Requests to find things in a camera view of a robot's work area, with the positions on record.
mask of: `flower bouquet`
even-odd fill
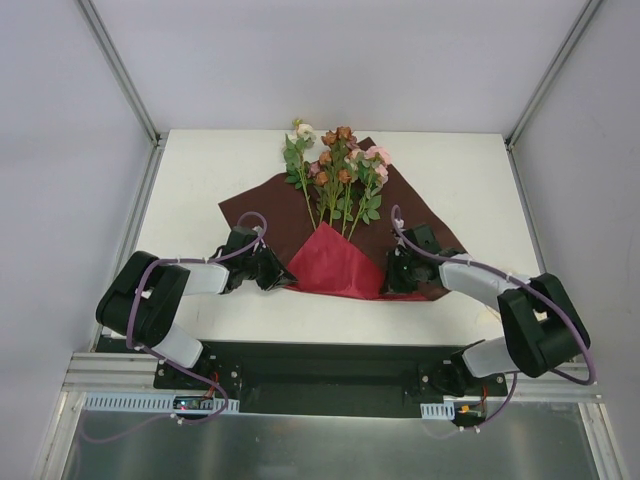
[[[321,137],[326,149],[309,161],[316,142],[297,120],[284,139],[286,173],[220,203],[229,225],[246,211],[269,221],[265,241],[297,277],[288,288],[365,300],[435,300],[447,290],[423,284],[419,293],[381,294],[387,253],[397,242],[391,208],[403,208],[409,225],[428,224],[444,248],[464,248],[392,165],[390,153],[350,127]]]

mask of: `rose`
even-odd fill
[[[338,172],[338,179],[340,182],[347,184],[351,182],[351,175],[349,175],[349,171],[346,168],[343,168]]]
[[[337,133],[342,140],[349,141],[351,139],[351,127],[338,127]]]
[[[379,175],[377,181],[378,185],[382,186],[387,183],[387,181],[389,180],[389,171],[387,170],[387,167],[380,164],[376,168],[375,172]]]
[[[313,183],[315,183],[319,187],[324,187],[328,181],[329,181],[329,175],[327,175],[327,172],[320,172],[316,175],[316,178],[313,180]]]
[[[375,158],[376,155],[380,156],[380,160],[382,160],[385,167],[391,165],[391,155],[384,147],[371,147],[364,153],[365,158],[368,160]]]
[[[296,135],[299,138],[304,139],[305,142],[310,141],[311,144],[308,147],[311,147],[314,144],[314,142],[316,141],[316,134],[313,131],[313,127],[311,125],[309,125],[308,123],[300,123],[300,124],[298,124],[296,126]]]
[[[353,135],[351,135],[351,138],[347,142],[347,148],[349,150],[356,150],[356,149],[359,150],[360,149],[360,147],[358,147],[358,139],[356,137],[354,137]]]
[[[323,167],[329,165],[331,163],[331,152],[329,150],[322,152],[318,158],[318,162],[320,162],[320,165]]]
[[[349,152],[349,155],[347,155],[347,157],[349,157],[349,160],[355,160],[356,157],[361,153],[362,153],[362,150],[360,150],[359,148],[354,148]]]
[[[313,162],[309,166],[309,177],[315,177],[318,173],[320,173],[320,164],[318,162]]]
[[[338,135],[331,130],[327,132],[327,134],[322,137],[322,143],[324,143],[327,147],[332,146],[338,140]]]

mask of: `metal frame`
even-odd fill
[[[135,248],[167,135],[160,134],[157,131],[92,0],[76,0],[76,3],[94,35],[115,80],[152,146],[152,152],[147,160],[145,173],[141,179],[135,202],[128,218],[127,229],[118,250],[115,274]],[[518,194],[541,271],[545,271],[545,264],[538,242],[537,229],[512,150],[602,3],[604,3],[604,0],[587,0],[585,2],[582,11],[538,83],[525,110],[506,141],[506,149],[509,154]],[[98,338],[99,333],[94,338],[92,351]],[[158,391],[153,389],[156,362],[155,358],[141,354],[74,354],[37,463],[35,478],[57,480],[62,477],[87,392],[188,393],[188,391]],[[576,375],[581,375],[584,374],[586,367],[580,363],[572,363],[565,364],[562,368],[570,369]],[[617,443],[612,434],[598,385],[593,385],[589,388],[578,387],[551,375],[545,375],[539,379],[521,379],[513,401],[579,404],[599,475],[602,478],[610,479],[628,478],[628,473],[625,470]]]
[[[569,30],[569,33],[562,42],[562,45],[560,45],[558,52],[553,57],[553,60],[551,60],[551,64],[549,64],[549,67],[546,72],[544,72],[544,75],[542,75],[536,89],[533,91],[533,95],[527,103],[524,112],[522,112],[522,115],[520,115],[520,118],[516,122],[511,134],[507,137],[508,150],[511,150],[518,142],[518,139],[529,124],[533,114],[544,100],[547,92],[551,88],[551,85],[553,85],[553,82],[558,78],[558,74],[562,70],[562,67],[567,63],[567,60],[575,50],[578,42],[586,32],[587,27],[589,27],[595,17],[595,14],[603,3],[604,0],[587,0],[585,3],[582,11],[578,15],[578,18],[576,18]]]

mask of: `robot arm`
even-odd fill
[[[476,268],[471,257],[440,247],[430,227],[403,232],[425,252],[451,261],[435,261],[404,245],[389,252],[383,293],[409,293],[420,282],[437,284],[468,295],[500,312],[504,337],[470,345],[451,358],[430,378],[433,386],[461,395],[474,379],[496,373],[521,371],[539,377],[580,353],[578,344],[558,315],[528,291],[514,284],[518,279],[559,306],[569,317],[587,348],[590,339],[560,280],[545,273],[535,278],[513,275],[507,279]]]
[[[225,257],[213,263],[160,265],[154,268],[136,312],[133,340],[156,353],[208,378],[212,366],[211,352],[197,339],[174,324],[180,300],[185,295],[200,293],[227,294],[244,280],[255,280],[263,290],[296,282],[278,261],[271,249],[259,242],[255,248],[233,255],[256,240],[258,233],[236,226],[227,243],[214,255]],[[96,311],[98,322],[111,330],[127,334],[129,314],[136,290],[147,267],[158,260],[147,252],[135,252],[100,300]]]

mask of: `purple cable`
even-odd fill
[[[589,352],[589,349],[585,345],[584,341],[582,340],[582,337],[578,333],[578,330],[576,329],[575,325],[573,324],[569,316],[566,313],[564,313],[564,311],[562,311],[562,309],[558,305],[556,305],[554,302],[552,302],[549,298],[547,298],[542,293],[538,292],[537,290],[534,290],[532,287],[527,285],[522,280],[512,277],[506,274],[505,272],[503,272],[502,270],[492,267],[491,265],[486,265],[484,263],[476,262],[475,260],[467,261],[467,260],[460,260],[457,258],[442,257],[440,255],[434,255],[433,253],[429,253],[425,250],[422,250],[417,245],[411,243],[411,241],[407,239],[407,237],[402,233],[402,230],[400,229],[400,227],[398,226],[398,223],[396,222],[396,221],[402,221],[401,215],[402,214],[400,212],[400,207],[398,205],[394,205],[393,208],[391,209],[391,224],[393,225],[393,229],[395,230],[396,234],[402,239],[405,245],[415,250],[420,255],[424,255],[427,258],[430,258],[432,260],[437,260],[439,262],[457,263],[459,265],[468,265],[468,266],[480,268],[482,270],[486,270],[487,272],[493,273],[494,275],[500,278],[504,278],[507,282],[511,282],[514,285],[517,285],[518,287],[523,288],[524,290],[527,291],[527,293],[536,297],[538,300],[544,303],[547,307],[553,310],[554,313],[558,315],[558,317],[560,317],[560,320],[562,320],[562,323],[564,323],[565,326],[569,329],[569,331],[571,332],[571,335],[573,336],[573,339],[578,344],[580,353],[584,357],[585,363],[587,364],[587,369],[589,370],[589,376],[586,380],[583,380],[581,378],[576,378],[573,375],[569,375],[555,368],[552,368],[551,371],[556,375],[562,378],[566,378],[567,380],[570,380],[579,385],[591,385],[596,381],[596,367],[593,363],[593,357],[591,356],[591,352]]]

